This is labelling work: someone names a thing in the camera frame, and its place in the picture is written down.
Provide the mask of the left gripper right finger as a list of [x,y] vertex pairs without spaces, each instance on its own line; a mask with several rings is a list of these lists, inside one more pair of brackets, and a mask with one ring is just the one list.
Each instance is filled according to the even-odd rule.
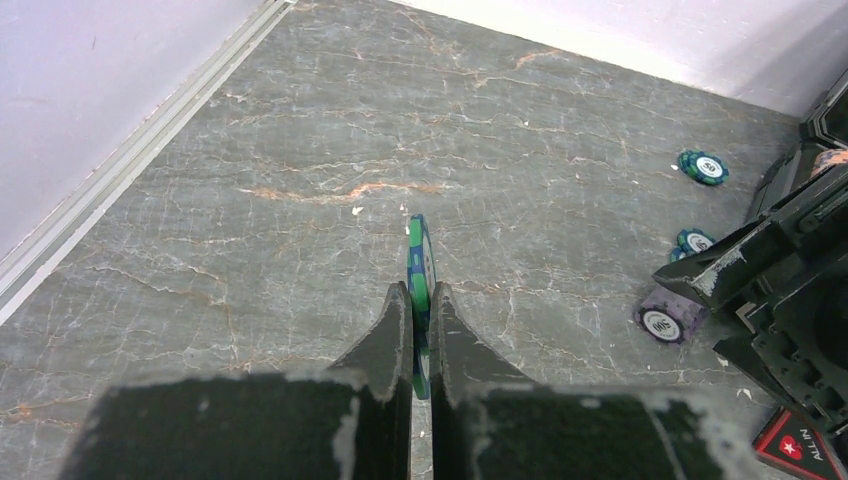
[[431,296],[438,479],[757,479],[752,447],[687,387],[551,385],[494,351],[450,285]]

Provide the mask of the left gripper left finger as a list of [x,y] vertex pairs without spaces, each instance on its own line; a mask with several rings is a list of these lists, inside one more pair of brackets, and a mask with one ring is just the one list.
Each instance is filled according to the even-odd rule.
[[406,479],[413,315],[388,287],[376,322],[321,369],[159,376],[107,389],[63,479]]

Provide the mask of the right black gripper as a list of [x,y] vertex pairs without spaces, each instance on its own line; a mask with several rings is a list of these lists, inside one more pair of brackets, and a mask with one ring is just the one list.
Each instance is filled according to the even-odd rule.
[[743,323],[716,352],[825,437],[846,434],[846,166],[652,279]]

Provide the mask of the purple chip stack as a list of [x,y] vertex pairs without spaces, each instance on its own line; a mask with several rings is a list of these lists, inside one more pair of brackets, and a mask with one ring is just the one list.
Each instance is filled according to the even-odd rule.
[[695,334],[708,312],[703,305],[656,286],[634,309],[633,319],[657,342],[680,345]]

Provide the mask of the single green blue chip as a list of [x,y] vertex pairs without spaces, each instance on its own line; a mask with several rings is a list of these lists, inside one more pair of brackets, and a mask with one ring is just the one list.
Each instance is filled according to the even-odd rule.
[[430,398],[429,324],[431,297],[437,275],[428,225],[423,214],[414,214],[407,225],[407,285],[413,311],[413,387],[420,400]]

